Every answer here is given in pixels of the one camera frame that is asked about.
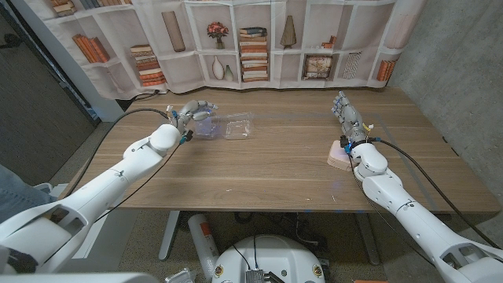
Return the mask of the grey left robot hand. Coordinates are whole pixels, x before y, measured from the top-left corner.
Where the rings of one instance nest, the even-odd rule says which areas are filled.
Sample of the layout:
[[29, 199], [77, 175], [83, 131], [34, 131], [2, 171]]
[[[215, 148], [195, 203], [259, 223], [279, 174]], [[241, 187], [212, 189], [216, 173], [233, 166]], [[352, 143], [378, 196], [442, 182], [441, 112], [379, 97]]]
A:
[[189, 123], [191, 119], [194, 121], [201, 121], [208, 118], [213, 110], [217, 110], [218, 106], [212, 104], [208, 101], [202, 100], [191, 100], [186, 103], [181, 110], [178, 112], [173, 111], [173, 106], [167, 106], [167, 114], [171, 114], [173, 117], [172, 124], [176, 126], [176, 128], [180, 131], [181, 134], [184, 134], [188, 130], [186, 129], [186, 125]]

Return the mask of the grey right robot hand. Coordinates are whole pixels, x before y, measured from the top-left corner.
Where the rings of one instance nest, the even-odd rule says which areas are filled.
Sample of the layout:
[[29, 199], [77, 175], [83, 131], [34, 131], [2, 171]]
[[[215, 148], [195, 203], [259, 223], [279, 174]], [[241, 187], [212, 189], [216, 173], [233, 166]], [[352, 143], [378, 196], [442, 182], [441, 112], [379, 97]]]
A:
[[367, 138], [367, 132], [363, 126], [361, 114], [349, 102], [345, 93], [341, 90], [333, 100], [332, 112], [339, 120], [343, 135], [349, 142], [362, 142]]

